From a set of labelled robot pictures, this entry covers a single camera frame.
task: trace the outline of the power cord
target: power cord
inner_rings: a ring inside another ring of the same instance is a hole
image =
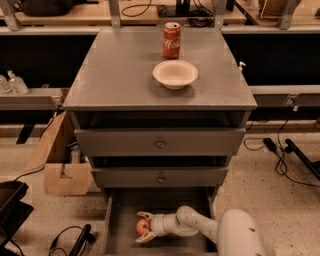
[[[262,140],[262,139],[261,139],[261,138],[254,138],[254,137],[245,138],[245,139],[243,140],[243,145],[245,146],[246,149],[248,149],[248,150],[250,150],[250,151],[258,151],[258,150],[260,150],[260,149],[262,149],[262,148],[265,147],[265,145],[262,145],[262,146],[260,146],[260,147],[258,147],[258,148],[250,148],[250,147],[247,145],[247,141],[248,141],[248,140]]]
[[[285,150],[280,142],[280,133],[283,130],[283,128],[286,126],[286,124],[288,123],[289,120],[286,120],[285,123],[280,127],[279,131],[278,131],[278,143],[279,143],[279,149],[281,151],[281,153],[278,153],[278,147],[276,144],[274,144],[274,142],[272,141],[271,138],[264,138],[263,142],[264,144],[268,147],[268,149],[274,153],[277,157],[278,157],[278,162],[275,166],[275,172],[280,175],[280,176],[284,176],[286,177],[288,180],[290,180],[293,183],[297,183],[300,185],[305,185],[305,186],[312,186],[312,187],[320,187],[319,185],[316,184],[311,184],[311,183],[306,183],[306,182],[301,182],[301,181],[297,181],[292,179],[290,176],[288,176],[288,166],[285,162]]]
[[[215,13],[213,11],[210,11],[208,8],[202,5],[200,0],[198,0],[198,3],[196,3],[195,0],[193,0],[194,5],[196,6],[197,10],[191,11],[189,13],[188,22],[190,27],[196,27],[196,28],[205,28],[205,27],[211,27],[214,21],[214,15]]]
[[[24,174],[18,176],[17,178],[14,179],[14,181],[17,181],[17,180],[19,180],[20,178],[22,178],[24,176],[28,176],[28,175],[31,175],[31,174],[34,174],[34,173],[41,172],[43,169],[44,169],[44,164],[42,164],[42,165],[30,170],[30,172],[27,172],[27,173],[24,173]]]
[[[146,9],[144,9],[140,13],[133,14],[133,15],[125,13],[125,11],[128,10],[128,9],[141,7],[141,6],[146,6]],[[121,14],[126,16],[126,17],[138,17],[138,16],[144,14],[150,8],[150,6],[156,6],[156,5],[152,4],[152,0],[150,0],[148,4],[135,4],[135,5],[131,5],[131,6],[125,7],[125,8],[122,9]]]
[[[19,246],[17,243],[15,243],[12,239],[10,239],[9,241],[10,241],[10,243],[12,243],[15,247],[17,247],[17,248],[18,248],[18,250],[19,250],[19,252],[20,252],[21,256],[24,256],[24,254],[23,254],[23,252],[22,252],[22,250],[21,250],[20,246]]]
[[[87,231],[86,237],[85,237],[85,242],[84,242],[84,245],[83,245],[83,249],[82,249],[82,251],[81,251],[79,254],[77,254],[77,255],[81,256],[81,255],[83,254],[83,252],[84,252],[85,249],[86,249],[86,246],[87,246],[87,243],[88,243],[88,242],[91,243],[91,242],[95,241],[96,238],[95,238],[91,233],[89,233],[89,231],[90,231],[90,225],[86,225],[84,228],[81,228],[81,227],[79,227],[79,226],[70,226],[70,227],[67,227],[67,228],[65,228],[64,230],[62,230],[62,231],[56,236],[56,238],[52,241],[51,246],[50,246],[50,249],[49,249],[49,254],[48,254],[48,256],[51,256],[53,253],[55,253],[55,252],[58,251],[58,250],[62,251],[65,255],[67,255],[66,251],[65,251],[63,248],[61,248],[61,247],[56,247],[56,246],[57,246],[57,244],[58,244],[58,239],[59,239],[59,237],[60,237],[64,232],[66,232],[67,230],[72,229],[72,228],[78,228],[78,229],[80,229],[80,230],[82,231],[82,233],[80,234],[80,236],[81,236],[83,233],[85,233],[85,230]]]
[[[53,114],[50,122],[47,124],[47,126],[44,128],[44,130],[43,130],[42,133],[40,134],[39,139],[41,139],[41,138],[42,138],[42,135],[45,133],[45,131],[48,130],[48,128],[49,128],[50,125],[53,123],[53,121],[54,121],[54,119],[56,118],[56,116],[57,116],[57,115],[60,115],[60,114],[62,113],[62,112],[60,112],[61,108],[62,108],[62,106],[59,105],[59,106],[58,106],[58,109],[54,112],[54,114]]]

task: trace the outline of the cardboard box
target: cardboard box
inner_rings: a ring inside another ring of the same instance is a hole
[[[44,165],[46,194],[66,196],[85,195],[96,188],[89,163],[70,164],[67,145],[76,141],[74,127],[66,112],[57,115],[35,149],[24,171]]]

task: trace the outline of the cable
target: cable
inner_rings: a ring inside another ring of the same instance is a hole
[[[14,179],[14,181],[17,181],[17,180],[19,180],[20,178],[22,178],[24,176],[28,176],[28,175],[31,175],[31,174],[34,174],[34,173],[41,172],[43,169],[44,169],[44,164],[34,168],[33,171],[30,171],[30,172],[27,172],[27,173],[24,173],[24,174],[18,176],[17,178]]]
[[[279,159],[277,164],[276,164],[276,166],[275,166],[275,172],[280,176],[286,177],[288,180],[290,180],[293,183],[297,183],[297,184],[305,185],[305,186],[311,186],[311,187],[320,187],[319,185],[316,185],[316,184],[311,184],[311,183],[306,183],[306,182],[301,182],[301,181],[294,180],[290,176],[288,176],[289,169],[288,169],[288,166],[287,166],[287,164],[285,162],[285,150],[284,150],[284,148],[283,148],[283,146],[281,144],[281,141],[280,141],[280,133],[283,130],[283,128],[286,126],[288,121],[289,120],[286,120],[284,122],[284,124],[280,127],[280,129],[278,131],[278,134],[277,134],[278,143],[279,143],[279,149],[281,150],[281,154],[279,154],[277,152],[277,148],[275,150],[271,150],[271,152],[273,152]]]
[[[197,10],[189,12],[188,22],[190,27],[196,27],[196,28],[205,28],[205,27],[211,27],[213,23],[213,16],[214,12],[207,9],[205,6],[203,6],[198,0],[198,4],[193,0],[193,3]]]
[[[52,255],[53,253],[55,253],[56,251],[62,251],[65,256],[68,256],[67,252],[63,248],[60,248],[60,247],[55,248],[51,252],[49,252],[49,256]]]
[[[83,228],[81,228],[81,227],[79,227],[79,226],[70,226],[70,227],[67,227],[67,228],[65,228],[64,230],[62,230],[62,231],[56,236],[56,238],[53,239],[53,241],[52,241],[52,243],[51,243],[51,246],[50,246],[50,249],[49,249],[49,254],[48,254],[48,256],[50,256],[54,251],[56,251],[56,250],[58,250],[58,249],[59,249],[59,250],[62,250],[62,251],[65,253],[65,255],[67,255],[66,251],[65,251],[63,248],[60,248],[60,247],[55,248],[55,247],[56,247],[56,245],[57,245],[57,243],[58,243],[59,237],[60,237],[64,232],[66,232],[67,230],[72,229],[72,228],[78,228],[78,229],[83,230]],[[81,252],[80,255],[83,254],[85,248],[86,248],[86,243],[84,244],[84,249],[82,250],[82,252]]]
[[[53,123],[54,119],[56,118],[57,115],[59,115],[59,111],[61,109],[62,106],[59,106],[58,109],[54,112],[53,117],[51,118],[50,122],[47,124],[46,128],[44,128],[44,130],[42,131],[42,133],[40,134],[40,138],[42,138],[42,135],[45,133],[45,131],[50,127],[50,125]]]
[[[79,253],[79,256],[81,256],[81,255],[84,253],[84,251],[86,250],[87,244],[88,244],[88,241],[85,241],[84,246],[83,246],[83,249],[82,249],[82,251]]]
[[[248,126],[248,127],[246,127],[246,131],[249,131],[252,127],[253,127],[253,120],[251,120],[251,124]]]
[[[141,6],[146,6],[146,9],[144,9],[142,12],[140,12],[138,14],[130,15],[130,14],[126,14],[125,13],[125,11],[128,10],[128,9],[141,7]],[[125,8],[122,9],[121,14],[126,16],[126,17],[138,17],[138,16],[144,14],[149,9],[150,6],[156,6],[156,5],[152,5],[152,0],[150,0],[148,4],[135,4],[135,5],[131,5],[131,6],[125,7]]]
[[[262,148],[264,148],[265,147],[265,145],[262,145],[261,147],[259,147],[259,148],[249,148],[248,147],[248,145],[247,145],[247,140],[262,140],[261,138],[253,138],[253,137],[248,137],[248,138],[246,138],[246,139],[244,139],[244,141],[243,141],[243,145],[245,146],[245,148],[246,149],[248,149],[248,150],[251,150],[251,151],[258,151],[258,150],[260,150],[260,149],[262,149]]]
[[[20,251],[21,256],[24,256],[20,246],[18,244],[16,244],[12,239],[9,240],[15,247],[18,248],[18,250]]]

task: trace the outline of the black bag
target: black bag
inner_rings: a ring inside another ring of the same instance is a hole
[[[60,16],[67,14],[74,0],[20,0],[13,4],[16,11],[27,16]]]

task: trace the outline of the drawer handle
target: drawer handle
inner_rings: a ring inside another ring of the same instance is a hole
[[[163,178],[162,176],[158,177],[158,182],[159,183],[164,183],[164,181],[165,181],[165,178]]]
[[[162,141],[162,140],[158,140],[158,141],[156,142],[156,145],[157,145],[157,148],[163,149],[164,146],[165,146],[165,143],[164,143],[164,141]]]

